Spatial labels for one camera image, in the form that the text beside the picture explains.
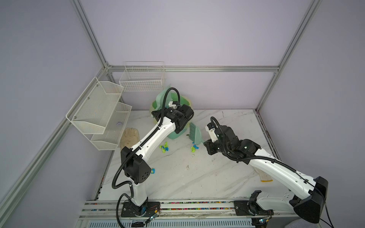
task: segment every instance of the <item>white wire basket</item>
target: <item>white wire basket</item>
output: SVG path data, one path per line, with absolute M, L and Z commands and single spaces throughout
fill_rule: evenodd
M 70 110 L 66 118 L 83 134 L 103 134 L 122 91 L 122 86 L 96 78 L 96 84 L 80 108 L 72 117 Z
M 124 62 L 125 70 L 119 80 L 123 91 L 162 91 L 165 84 L 164 62 Z
M 98 150 L 115 150 L 122 138 L 132 106 L 118 102 L 102 135 L 93 135 L 90 142 Z

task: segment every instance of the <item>white mesh rack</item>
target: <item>white mesh rack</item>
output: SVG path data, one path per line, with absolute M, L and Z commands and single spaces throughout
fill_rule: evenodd
M 124 62 L 119 80 L 125 92 L 161 91 L 165 84 L 164 62 Z
M 123 86 L 94 78 L 89 88 L 66 114 L 66 118 L 98 149 L 115 150 L 132 106 L 119 102 Z

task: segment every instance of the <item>black mounting plate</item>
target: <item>black mounting plate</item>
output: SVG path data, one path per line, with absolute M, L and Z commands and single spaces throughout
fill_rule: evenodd
M 123 209 L 122 209 L 122 214 L 121 217 L 137 217 L 132 210 L 132 207 L 130 205 L 131 203 L 129 201 L 126 201 L 125 203 L 123 203 Z M 146 213 L 144 213 L 144 215 L 142 215 L 141 217 L 151 217 L 155 214 L 155 210 L 160 210 L 160 202 L 148 202 L 147 203 L 147 210 Z
M 242 216 L 242 215 L 251 215 L 249 213 L 249 209 L 250 207 L 247 205 L 248 203 L 248 200 L 238 200 L 238 201 L 233 201 L 233 204 L 234 204 L 234 209 L 236 211 L 236 215 L 237 216 Z M 263 210 L 262 212 L 260 212 L 257 216 L 270 216 L 271 215 L 274 215 L 274 212 L 273 210 Z

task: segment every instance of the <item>mesh shelf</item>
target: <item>mesh shelf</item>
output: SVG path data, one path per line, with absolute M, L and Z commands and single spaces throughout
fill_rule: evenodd
M 98 150 L 115 150 L 127 124 L 132 106 L 118 102 L 104 134 L 93 135 L 91 143 Z
M 124 62 L 119 80 L 123 91 L 161 91 L 165 83 L 164 62 Z
M 70 122 L 83 134 L 103 134 L 122 91 L 120 85 L 97 81 Z

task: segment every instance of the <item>wall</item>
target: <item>wall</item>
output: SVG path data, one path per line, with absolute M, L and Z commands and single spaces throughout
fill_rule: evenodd
M 364 8 L 323 0 L 261 111 L 282 160 L 329 181 L 335 227 L 363 226 Z
M 2 200 L 101 64 L 68 0 L 2 1 L 0 24 Z M 53 227 L 69 227 L 64 220 L 76 222 L 84 200 L 96 190 L 109 152 L 96 151 L 73 131 L 7 227 L 47 227 L 40 224 L 48 212 L 57 212 L 51 217 Z
M 310 2 L 82 0 L 109 64 L 164 61 L 166 66 L 278 65 Z M 117 81 L 120 76 L 114 73 Z M 166 85 L 188 95 L 196 109 L 255 108 L 271 77 L 166 73 Z M 133 109 L 149 109 L 156 93 L 122 97 Z

